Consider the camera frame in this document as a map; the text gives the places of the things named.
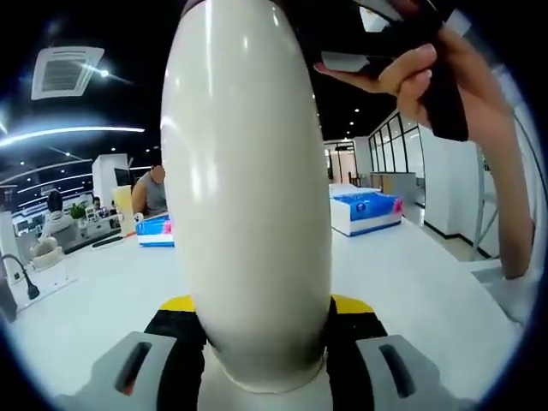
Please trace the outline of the person's right hand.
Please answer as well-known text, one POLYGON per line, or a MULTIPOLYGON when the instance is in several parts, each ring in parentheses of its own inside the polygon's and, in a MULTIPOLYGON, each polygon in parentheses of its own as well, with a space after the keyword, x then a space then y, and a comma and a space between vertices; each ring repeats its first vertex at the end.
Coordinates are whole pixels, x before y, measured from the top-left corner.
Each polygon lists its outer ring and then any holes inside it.
POLYGON ((516 147, 514 121, 501 87, 480 54, 447 28, 438 32, 439 45, 422 45, 398 57, 374 80, 365 74, 314 68, 321 74, 370 93, 396 97, 397 108, 408 118, 430 125, 420 98, 433 84, 433 64, 448 63, 456 76, 469 136, 486 152, 509 152, 516 147))

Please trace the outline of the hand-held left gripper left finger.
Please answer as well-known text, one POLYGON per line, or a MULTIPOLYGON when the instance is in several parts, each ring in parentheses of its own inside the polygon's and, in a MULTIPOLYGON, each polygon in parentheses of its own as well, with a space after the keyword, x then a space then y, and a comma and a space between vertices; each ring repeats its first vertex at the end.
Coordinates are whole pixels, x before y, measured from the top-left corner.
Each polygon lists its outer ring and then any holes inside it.
POLYGON ((92 366, 86 410, 196 410, 206 334, 188 295, 166 301, 92 366))

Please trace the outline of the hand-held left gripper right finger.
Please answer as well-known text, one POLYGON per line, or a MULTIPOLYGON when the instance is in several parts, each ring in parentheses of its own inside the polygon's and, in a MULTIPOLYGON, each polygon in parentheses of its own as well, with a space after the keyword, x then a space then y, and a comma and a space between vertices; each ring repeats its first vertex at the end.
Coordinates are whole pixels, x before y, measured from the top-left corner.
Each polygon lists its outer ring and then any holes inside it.
POLYGON ((399 335, 388 335, 363 301, 333 295, 327 319, 327 375, 335 410, 469 410, 438 367, 399 335))

